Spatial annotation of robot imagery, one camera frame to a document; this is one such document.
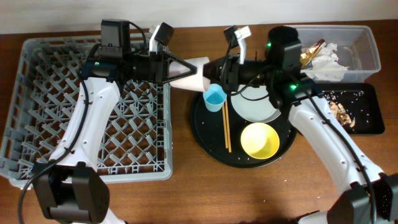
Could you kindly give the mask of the pink plastic cup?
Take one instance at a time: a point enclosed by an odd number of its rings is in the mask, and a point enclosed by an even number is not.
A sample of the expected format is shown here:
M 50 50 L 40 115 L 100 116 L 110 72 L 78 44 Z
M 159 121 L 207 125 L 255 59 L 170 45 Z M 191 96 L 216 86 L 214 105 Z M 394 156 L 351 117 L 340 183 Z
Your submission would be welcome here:
M 170 82 L 170 85 L 174 88 L 183 90 L 200 91 L 205 92 L 209 89 L 210 80 L 203 76 L 203 66 L 208 63 L 210 59 L 208 57 L 191 58 L 185 60 L 186 62 L 196 66 L 197 72 L 189 77 L 181 78 L 176 81 Z M 181 73 L 188 72 L 189 68 L 178 62 L 172 62 L 169 67 L 169 76 L 174 77 Z

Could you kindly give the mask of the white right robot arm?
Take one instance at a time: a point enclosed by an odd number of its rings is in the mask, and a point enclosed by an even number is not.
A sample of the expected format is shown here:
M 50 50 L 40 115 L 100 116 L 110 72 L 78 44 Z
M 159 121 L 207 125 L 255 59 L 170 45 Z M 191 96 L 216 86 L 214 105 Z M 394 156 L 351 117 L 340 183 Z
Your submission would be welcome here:
M 224 31 L 236 55 L 204 65 L 203 74 L 237 95 L 249 86 L 265 86 L 273 107 L 310 143 L 335 184 L 339 197 L 325 211 L 305 214 L 297 223 L 390 223 L 397 221 L 397 176 L 387 175 L 355 144 L 330 111 L 315 82 L 302 71 L 302 44 L 296 29 L 269 31 L 264 60 L 246 59 L 249 27 Z

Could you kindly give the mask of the food scraps pile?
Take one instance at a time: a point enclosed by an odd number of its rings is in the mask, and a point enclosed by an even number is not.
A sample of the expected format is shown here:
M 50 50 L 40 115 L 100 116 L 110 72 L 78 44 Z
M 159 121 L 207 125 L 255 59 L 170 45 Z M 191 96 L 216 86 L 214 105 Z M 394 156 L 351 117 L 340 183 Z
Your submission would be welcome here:
M 334 101 L 331 101 L 329 103 L 329 106 L 332 115 L 342 126 L 348 126 L 350 128 L 353 128 L 355 126 L 356 124 L 355 119 L 349 116 L 349 114 L 347 113 L 347 111 L 345 110 L 344 106 L 341 103 L 336 103 Z

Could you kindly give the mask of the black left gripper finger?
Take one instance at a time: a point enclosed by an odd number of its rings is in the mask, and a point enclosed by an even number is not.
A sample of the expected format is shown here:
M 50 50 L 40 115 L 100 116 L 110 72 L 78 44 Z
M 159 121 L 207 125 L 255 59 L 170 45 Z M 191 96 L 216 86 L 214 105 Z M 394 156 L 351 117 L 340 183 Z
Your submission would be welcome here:
M 182 65 L 184 68 L 187 68 L 189 71 L 197 71 L 197 67 L 192 63 L 189 63 L 181 58 L 176 57 L 170 52 L 163 51 L 163 60 L 166 68 L 169 70 L 172 62 L 176 62 L 178 65 Z
M 196 74 L 196 70 L 170 70 L 167 76 L 167 83 L 171 83 Z

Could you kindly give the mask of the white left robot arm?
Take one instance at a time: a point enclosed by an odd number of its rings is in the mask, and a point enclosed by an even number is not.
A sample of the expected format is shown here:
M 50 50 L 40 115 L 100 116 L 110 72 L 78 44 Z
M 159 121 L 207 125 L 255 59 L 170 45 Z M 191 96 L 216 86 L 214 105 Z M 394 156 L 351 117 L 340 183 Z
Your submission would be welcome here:
M 109 207 L 110 191 L 97 172 L 98 151 L 112 110 L 128 81 L 163 85 L 173 62 L 185 66 L 182 77 L 196 66 L 172 55 L 166 46 L 173 27 L 162 23 L 140 50 L 130 40 L 132 22 L 105 19 L 101 42 L 90 49 L 78 71 L 80 92 L 67 129 L 48 163 L 36 163 L 26 187 L 32 187 L 44 217 L 59 223 L 119 223 Z

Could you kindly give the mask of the yellow plastic bowl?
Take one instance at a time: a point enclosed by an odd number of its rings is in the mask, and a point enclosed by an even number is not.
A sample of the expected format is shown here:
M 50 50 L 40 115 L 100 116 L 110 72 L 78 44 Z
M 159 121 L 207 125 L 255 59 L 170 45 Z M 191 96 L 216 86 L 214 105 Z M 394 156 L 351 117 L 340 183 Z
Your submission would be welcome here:
M 270 159 L 279 150 L 277 131 L 266 123 L 252 123 L 246 126 L 240 137 L 243 151 L 255 159 Z

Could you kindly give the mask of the light blue plastic cup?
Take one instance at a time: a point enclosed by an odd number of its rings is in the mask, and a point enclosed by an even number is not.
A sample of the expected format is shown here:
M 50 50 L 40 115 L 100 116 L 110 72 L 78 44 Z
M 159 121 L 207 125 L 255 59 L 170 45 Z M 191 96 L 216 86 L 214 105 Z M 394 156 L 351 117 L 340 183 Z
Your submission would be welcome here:
M 218 84 L 211 84 L 209 89 L 203 93 L 205 107 L 210 112 L 219 111 L 226 101 L 227 94 Z

